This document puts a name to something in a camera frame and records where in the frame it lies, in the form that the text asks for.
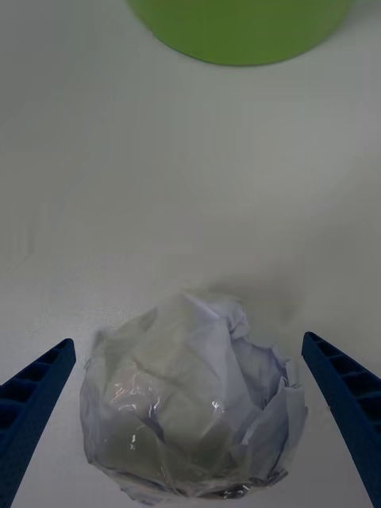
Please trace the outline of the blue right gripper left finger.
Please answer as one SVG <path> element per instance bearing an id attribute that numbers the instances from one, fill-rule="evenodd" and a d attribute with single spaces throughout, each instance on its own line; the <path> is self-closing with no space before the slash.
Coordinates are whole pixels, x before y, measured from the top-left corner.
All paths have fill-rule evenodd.
<path id="1" fill-rule="evenodd" d="M 1 385 L 0 507 L 10 507 L 76 362 L 67 338 Z"/>

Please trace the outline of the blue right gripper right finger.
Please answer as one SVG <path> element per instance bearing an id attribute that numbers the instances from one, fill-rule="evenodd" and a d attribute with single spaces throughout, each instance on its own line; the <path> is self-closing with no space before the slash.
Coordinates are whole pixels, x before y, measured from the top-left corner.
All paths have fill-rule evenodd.
<path id="1" fill-rule="evenodd" d="M 302 357 L 341 431 L 372 505 L 381 507 L 380 378 L 312 332 L 303 337 Z"/>

